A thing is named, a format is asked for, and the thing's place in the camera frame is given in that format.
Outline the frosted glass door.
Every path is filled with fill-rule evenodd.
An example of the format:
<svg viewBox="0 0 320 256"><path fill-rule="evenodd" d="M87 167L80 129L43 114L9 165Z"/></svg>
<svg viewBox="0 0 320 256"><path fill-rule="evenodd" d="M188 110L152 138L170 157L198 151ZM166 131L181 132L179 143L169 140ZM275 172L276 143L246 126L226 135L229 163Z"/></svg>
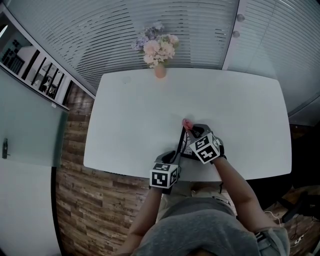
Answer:
<svg viewBox="0 0 320 256"><path fill-rule="evenodd" d="M68 111L41 96L0 67L0 159L57 167Z"/></svg>

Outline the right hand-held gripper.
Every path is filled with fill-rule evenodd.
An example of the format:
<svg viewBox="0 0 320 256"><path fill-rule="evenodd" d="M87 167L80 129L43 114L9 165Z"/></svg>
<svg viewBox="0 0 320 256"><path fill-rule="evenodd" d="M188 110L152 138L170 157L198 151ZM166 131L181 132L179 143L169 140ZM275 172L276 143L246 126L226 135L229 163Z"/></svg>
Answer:
<svg viewBox="0 0 320 256"><path fill-rule="evenodd" d="M193 137L201 137L192 142L189 147L198 159L207 164L216 158L226 158L223 142L215 136L206 124L194 124L192 129L186 129L187 136L192 142Z"/></svg>

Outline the person's right forearm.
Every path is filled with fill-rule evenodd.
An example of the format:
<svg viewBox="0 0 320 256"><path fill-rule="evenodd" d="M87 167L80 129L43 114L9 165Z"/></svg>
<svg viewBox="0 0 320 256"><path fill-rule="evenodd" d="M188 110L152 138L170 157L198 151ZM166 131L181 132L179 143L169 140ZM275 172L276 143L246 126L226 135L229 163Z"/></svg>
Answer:
<svg viewBox="0 0 320 256"><path fill-rule="evenodd" d="M277 225L262 210L251 186L227 159L218 157L212 162L235 206L241 224L252 233L276 228Z"/></svg>

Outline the person's grey shirt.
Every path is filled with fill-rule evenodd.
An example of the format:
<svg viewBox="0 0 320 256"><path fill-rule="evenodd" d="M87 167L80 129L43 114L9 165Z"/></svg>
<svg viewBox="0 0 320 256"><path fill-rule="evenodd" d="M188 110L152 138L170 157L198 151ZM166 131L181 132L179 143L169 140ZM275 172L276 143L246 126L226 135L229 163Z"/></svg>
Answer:
<svg viewBox="0 0 320 256"><path fill-rule="evenodd" d="M215 256L261 255L255 235L230 207L213 198L189 198L167 210L133 256L187 256L198 249Z"/></svg>

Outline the person's beige trousers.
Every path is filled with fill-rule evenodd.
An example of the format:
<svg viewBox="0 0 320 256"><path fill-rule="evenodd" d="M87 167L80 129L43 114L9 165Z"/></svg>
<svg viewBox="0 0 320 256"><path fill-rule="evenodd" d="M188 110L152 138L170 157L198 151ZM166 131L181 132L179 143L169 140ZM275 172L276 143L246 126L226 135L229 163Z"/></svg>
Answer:
<svg viewBox="0 0 320 256"><path fill-rule="evenodd" d="M173 185L169 195L162 196L157 218L160 220L202 210L217 210L235 216L231 200L220 193L218 188L217 184L210 182L179 181Z"/></svg>

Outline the black picture frame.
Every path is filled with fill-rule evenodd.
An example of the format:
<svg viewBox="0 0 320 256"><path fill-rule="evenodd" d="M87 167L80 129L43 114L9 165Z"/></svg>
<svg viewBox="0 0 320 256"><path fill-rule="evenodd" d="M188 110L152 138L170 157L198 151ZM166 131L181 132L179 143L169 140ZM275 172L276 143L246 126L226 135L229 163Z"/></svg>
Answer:
<svg viewBox="0 0 320 256"><path fill-rule="evenodd" d="M195 153L193 151L191 151L191 153L186 153L187 147L189 146L188 142L190 142L190 141L191 140L189 138L189 135L188 135L186 129L184 127L182 127L179 143L178 143L177 149L175 151L175 155L173 157L172 162L174 162L177 157L183 157L183 158L199 161L199 159L197 158L197 156L195 155Z"/></svg>

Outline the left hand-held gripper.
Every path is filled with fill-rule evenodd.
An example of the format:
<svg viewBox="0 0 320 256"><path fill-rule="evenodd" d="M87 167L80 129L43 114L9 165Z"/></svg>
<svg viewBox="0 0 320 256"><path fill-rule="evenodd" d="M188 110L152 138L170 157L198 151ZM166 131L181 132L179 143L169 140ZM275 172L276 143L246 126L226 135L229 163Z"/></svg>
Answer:
<svg viewBox="0 0 320 256"><path fill-rule="evenodd" d="M180 158L181 153L176 152L174 155L174 151L167 151L159 155L154 161L153 168L149 171L149 187L162 189L163 194L170 195L174 184L180 178Z"/></svg>

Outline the pink vase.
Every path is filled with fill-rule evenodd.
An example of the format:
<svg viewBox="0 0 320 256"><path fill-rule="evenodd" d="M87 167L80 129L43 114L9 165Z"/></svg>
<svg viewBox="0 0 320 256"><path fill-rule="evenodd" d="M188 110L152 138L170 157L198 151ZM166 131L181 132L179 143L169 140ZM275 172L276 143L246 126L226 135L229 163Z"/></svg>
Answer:
<svg viewBox="0 0 320 256"><path fill-rule="evenodd" d="M155 76L159 79L162 79L166 76L166 68L163 64L159 63L154 67Z"/></svg>

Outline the white table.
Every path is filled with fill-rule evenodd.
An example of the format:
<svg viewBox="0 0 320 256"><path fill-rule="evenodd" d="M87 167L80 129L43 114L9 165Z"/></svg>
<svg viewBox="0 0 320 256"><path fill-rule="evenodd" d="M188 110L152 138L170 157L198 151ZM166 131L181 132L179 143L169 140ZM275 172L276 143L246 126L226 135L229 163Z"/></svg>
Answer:
<svg viewBox="0 0 320 256"><path fill-rule="evenodd" d="M84 166L149 178L157 156L177 148L183 119L206 124L247 180L292 169L287 108L277 80L226 70L169 68L104 74L88 126Z"/></svg>

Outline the light grey striped garment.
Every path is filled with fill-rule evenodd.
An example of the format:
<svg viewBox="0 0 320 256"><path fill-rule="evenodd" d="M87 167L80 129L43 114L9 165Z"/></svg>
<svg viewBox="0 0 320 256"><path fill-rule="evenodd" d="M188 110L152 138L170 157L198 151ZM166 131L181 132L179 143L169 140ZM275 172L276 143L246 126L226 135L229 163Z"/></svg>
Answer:
<svg viewBox="0 0 320 256"><path fill-rule="evenodd" d="M270 227L255 233L260 256L289 256L290 241L283 227Z"/></svg>

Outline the person's left forearm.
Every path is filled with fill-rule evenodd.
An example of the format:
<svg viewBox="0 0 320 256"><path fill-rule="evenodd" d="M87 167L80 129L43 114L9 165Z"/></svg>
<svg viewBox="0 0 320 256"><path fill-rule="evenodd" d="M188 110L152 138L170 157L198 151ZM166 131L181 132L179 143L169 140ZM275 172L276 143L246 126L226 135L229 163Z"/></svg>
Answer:
<svg viewBox="0 0 320 256"><path fill-rule="evenodd" d="M117 250L118 254L131 254L139 247L145 234L156 223L161 198L161 188L152 187L149 190L144 203L128 231L126 240Z"/></svg>

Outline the pastel flower bouquet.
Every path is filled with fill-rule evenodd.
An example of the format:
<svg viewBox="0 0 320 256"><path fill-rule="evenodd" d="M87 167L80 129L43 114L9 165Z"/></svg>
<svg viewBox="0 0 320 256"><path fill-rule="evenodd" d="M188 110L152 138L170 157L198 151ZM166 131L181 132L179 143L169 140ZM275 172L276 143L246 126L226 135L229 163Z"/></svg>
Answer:
<svg viewBox="0 0 320 256"><path fill-rule="evenodd" d="M143 54L149 68L164 65L175 56L180 41L174 34L164 33L165 26L157 21L145 27L132 42L132 49Z"/></svg>

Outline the black metal railing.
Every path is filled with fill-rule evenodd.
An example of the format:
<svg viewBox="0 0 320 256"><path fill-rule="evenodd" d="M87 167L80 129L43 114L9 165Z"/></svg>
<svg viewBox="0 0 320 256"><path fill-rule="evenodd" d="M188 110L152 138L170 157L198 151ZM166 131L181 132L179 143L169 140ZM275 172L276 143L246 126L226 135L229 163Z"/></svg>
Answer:
<svg viewBox="0 0 320 256"><path fill-rule="evenodd" d="M55 99L65 74L34 46L22 47L17 56L24 61L18 75L35 90Z"/></svg>

